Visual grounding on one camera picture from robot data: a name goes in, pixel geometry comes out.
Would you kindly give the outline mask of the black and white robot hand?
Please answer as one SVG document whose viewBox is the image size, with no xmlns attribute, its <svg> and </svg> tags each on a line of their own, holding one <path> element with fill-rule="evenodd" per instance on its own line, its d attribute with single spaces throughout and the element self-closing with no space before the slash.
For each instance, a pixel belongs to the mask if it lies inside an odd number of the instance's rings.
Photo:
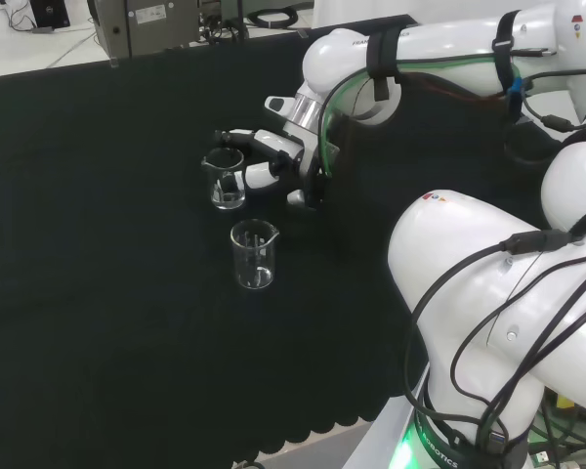
<svg viewBox="0 0 586 469">
<path fill-rule="evenodd" d="M 327 186 L 327 164 L 317 149 L 309 149 L 267 130 L 217 130 L 214 140 L 220 148 L 238 149 L 243 155 L 266 160 L 248 164 L 240 172 L 250 191 L 263 191 L 283 179 L 296 179 L 299 188 L 287 195 L 292 206 L 317 209 L 324 200 Z"/>
</svg>

